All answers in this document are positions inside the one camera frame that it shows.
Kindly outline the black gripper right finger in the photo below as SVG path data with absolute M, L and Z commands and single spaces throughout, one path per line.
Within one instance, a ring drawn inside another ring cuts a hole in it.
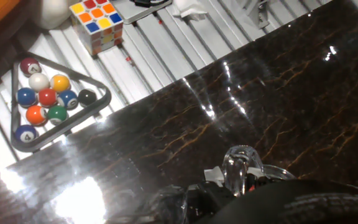
M 269 183 L 269 178 L 264 175 L 258 176 L 259 171 L 248 170 L 246 175 L 246 189 L 255 190 Z

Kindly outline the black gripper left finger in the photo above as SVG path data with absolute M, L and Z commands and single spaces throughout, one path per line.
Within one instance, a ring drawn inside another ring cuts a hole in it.
M 223 207 L 234 200 L 232 192 L 223 186 L 220 167 L 204 170 L 204 181 L 190 185 L 186 191 L 186 223 L 207 223 Z

